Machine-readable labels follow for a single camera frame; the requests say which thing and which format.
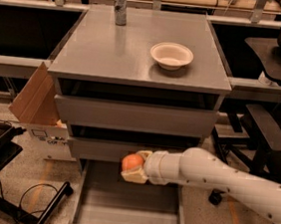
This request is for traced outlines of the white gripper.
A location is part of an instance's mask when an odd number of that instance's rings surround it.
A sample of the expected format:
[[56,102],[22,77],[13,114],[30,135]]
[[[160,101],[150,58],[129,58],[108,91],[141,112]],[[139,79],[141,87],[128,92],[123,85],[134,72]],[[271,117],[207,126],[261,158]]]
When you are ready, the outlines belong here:
[[145,184],[148,180],[151,184],[167,185],[177,181],[179,167],[179,153],[168,153],[167,151],[141,150],[137,156],[145,160],[143,168],[134,167],[121,173],[127,182]]

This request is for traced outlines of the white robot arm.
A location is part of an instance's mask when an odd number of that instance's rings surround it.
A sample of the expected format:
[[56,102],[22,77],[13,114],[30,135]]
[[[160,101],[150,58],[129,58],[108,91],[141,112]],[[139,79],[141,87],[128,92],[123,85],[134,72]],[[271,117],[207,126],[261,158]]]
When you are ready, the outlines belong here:
[[127,182],[170,183],[217,189],[273,224],[281,224],[281,184],[224,164],[214,154],[191,147],[181,153],[138,151],[122,160]]

